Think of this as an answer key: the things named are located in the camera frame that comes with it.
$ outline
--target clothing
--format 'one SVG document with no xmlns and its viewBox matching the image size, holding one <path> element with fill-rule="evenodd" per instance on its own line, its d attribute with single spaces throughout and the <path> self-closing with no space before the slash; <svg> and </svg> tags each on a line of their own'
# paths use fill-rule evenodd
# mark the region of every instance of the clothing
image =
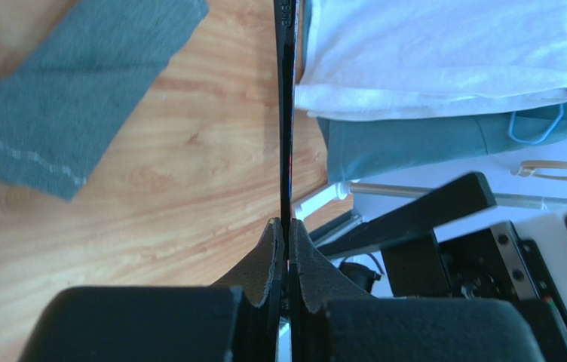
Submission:
<svg viewBox="0 0 567 362">
<path fill-rule="evenodd" d="M 0 80 L 0 181 L 71 200 L 205 0 L 82 0 Z"/>
<path fill-rule="evenodd" d="M 540 145 L 567 139 L 567 104 L 561 122 Z M 558 106 L 518 112 L 514 133 L 530 140 L 556 119 Z M 510 114 L 350 122 L 319 118 L 328 147 L 331 183 L 400 168 L 530 147 L 508 136 Z"/>
<path fill-rule="evenodd" d="M 346 121 L 567 102 L 567 0 L 314 0 L 296 106 Z"/>
</svg>

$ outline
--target white cloth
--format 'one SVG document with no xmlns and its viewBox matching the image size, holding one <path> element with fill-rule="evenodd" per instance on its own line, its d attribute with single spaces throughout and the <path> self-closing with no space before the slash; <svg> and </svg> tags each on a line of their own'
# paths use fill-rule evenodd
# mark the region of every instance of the white cloth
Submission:
<svg viewBox="0 0 567 362">
<path fill-rule="evenodd" d="M 313 0 L 296 106 L 347 121 L 567 102 L 567 0 Z"/>
</svg>

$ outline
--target folded gray fabric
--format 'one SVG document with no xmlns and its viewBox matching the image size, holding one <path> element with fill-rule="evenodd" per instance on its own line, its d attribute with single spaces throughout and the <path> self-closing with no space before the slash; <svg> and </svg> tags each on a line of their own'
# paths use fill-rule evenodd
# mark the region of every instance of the folded gray fabric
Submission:
<svg viewBox="0 0 567 362">
<path fill-rule="evenodd" d="M 72 199 L 205 0 L 82 0 L 0 80 L 0 181 Z"/>
<path fill-rule="evenodd" d="M 558 106 L 518 112 L 514 134 L 540 136 Z M 328 180 L 360 179 L 400 168 L 530 147 L 508 136 L 510 114 L 349 122 L 319 119 L 328 146 Z M 567 104 L 558 127 L 540 145 L 567 139 Z"/>
</svg>

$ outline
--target wooden table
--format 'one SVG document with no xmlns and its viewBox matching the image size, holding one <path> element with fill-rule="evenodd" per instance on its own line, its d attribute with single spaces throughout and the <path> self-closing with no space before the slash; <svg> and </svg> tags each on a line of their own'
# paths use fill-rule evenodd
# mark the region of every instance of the wooden table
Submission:
<svg viewBox="0 0 567 362">
<path fill-rule="evenodd" d="M 209 284 L 278 215 L 272 2 L 208 2 L 210 14 L 71 204 L 0 185 L 0 361 L 18 358 L 39 313 L 60 290 Z M 74 3 L 0 0 L 0 77 Z M 325 161 L 316 123 L 299 115 L 296 197 L 326 182 Z M 334 206 L 309 220 L 309 228 L 351 202 Z"/>
</svg>

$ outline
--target folded white towel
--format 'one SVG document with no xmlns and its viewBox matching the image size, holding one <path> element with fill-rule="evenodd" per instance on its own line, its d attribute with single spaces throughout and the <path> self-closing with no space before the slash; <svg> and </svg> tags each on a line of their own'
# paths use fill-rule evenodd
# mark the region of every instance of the folded white towel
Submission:
<svg viewBox="0 0 567 362">
<path fill-rule="evenodd" d="M 296 106 L 349 121 L 567 102 L 567 0 L 313 0 Z"/>
</svg>

